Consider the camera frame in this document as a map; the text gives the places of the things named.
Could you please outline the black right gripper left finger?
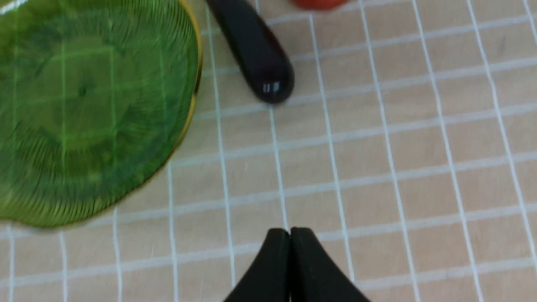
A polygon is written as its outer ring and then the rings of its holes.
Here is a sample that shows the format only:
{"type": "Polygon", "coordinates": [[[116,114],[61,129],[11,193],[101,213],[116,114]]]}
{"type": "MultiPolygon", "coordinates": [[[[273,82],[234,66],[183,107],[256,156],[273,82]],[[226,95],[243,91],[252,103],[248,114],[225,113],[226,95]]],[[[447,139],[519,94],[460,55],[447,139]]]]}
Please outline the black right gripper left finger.
{"type": "Polygon", "coordinates": [[[289,260],[289,233],[282,228],[270,228],[253,262],[225,301],[289,301],[289,260]]]}

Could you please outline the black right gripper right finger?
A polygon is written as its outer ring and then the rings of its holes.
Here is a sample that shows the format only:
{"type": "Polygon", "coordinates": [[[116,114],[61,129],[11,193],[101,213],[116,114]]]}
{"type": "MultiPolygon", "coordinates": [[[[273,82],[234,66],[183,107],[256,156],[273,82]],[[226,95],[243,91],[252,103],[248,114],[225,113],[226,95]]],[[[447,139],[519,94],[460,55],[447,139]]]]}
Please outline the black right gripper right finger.
{"type": "Polygon", "coordinates": [[[330,258],[310,228],[290,230],[292,302],[368,302],[330,258]]]}

